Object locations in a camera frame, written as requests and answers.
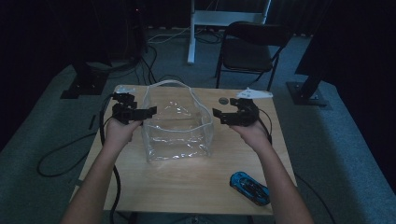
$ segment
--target white desk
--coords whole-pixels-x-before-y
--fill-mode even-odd
[[[271,0],[265,2],[261,13],[195,10],[195,0],[191,0],[191,32],[188,64],[195,60],[195,25],[228,26],[234,21],[254,21],[265,23]]]

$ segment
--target chair seat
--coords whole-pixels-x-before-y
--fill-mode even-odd
[[[257,46],[241,39],[226,39],[223,65],[228,69],[268,72],[273,68],[267,46]]]

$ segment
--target gray carpet floor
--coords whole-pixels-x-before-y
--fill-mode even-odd
[[[148,36],[175,31],[150,31]],[[215,40],[211,35],[200,35]],[[309,38],[295,36],[281,54],[271,89],[276,111],[289,150],[298,188],[317,223],[396,223],[396,197],[380,172],[370,149],[350,117],[336,88],[321,82],[319,90],[331,108],[295,105],[286,82],[304,82],[306,76],[294,74],[309,44]],[[214,88],[214,73],[219,44],[197,42],[195,64],[187,64],[186,38],[164,41],[153,39],[157,57],[152,72],[157,80],[181,79],[191,87]],[[144,58],[153,61],[148,48]],[[66,208],[82,169],[80,163],[70,172],[53,178],[40,176],[37,163],[47,152],[70,143],[98,129],[102,102],[119,84],[149,84],[148,70],[111,73],[102,95],[82,95],[75,100],[61,100],[75,71],[66,67],[48,85],[29,117],[0,154],[0,223],[57,223]],[[221,79],[224,89],[264,90],[268,76],[253,82],[253,75],[229,74]],[[95,123],[92,127],[92,116]],[[91,147],[87,137],[60,150],[43,162],[43,170],[55,174],[73,165]],[[116,216],[116,223],[127,223]],[[271,217],[254,217],[255,223],[274,223]],[[108,223],[105,212],[103,223]]]

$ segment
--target blue and black object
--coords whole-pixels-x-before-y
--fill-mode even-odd
[[[245,172],[236,172],[231,175],[230,186],[238,190],[258,206],[264,206],[270,202],[268,188],[257,182]]]

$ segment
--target clear plastic bag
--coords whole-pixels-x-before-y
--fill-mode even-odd
[[[189,86],[176,80],[148,86],[142,107],[152,106],[157,114],[142,130],[148,161],[211,155],[213,119]]]

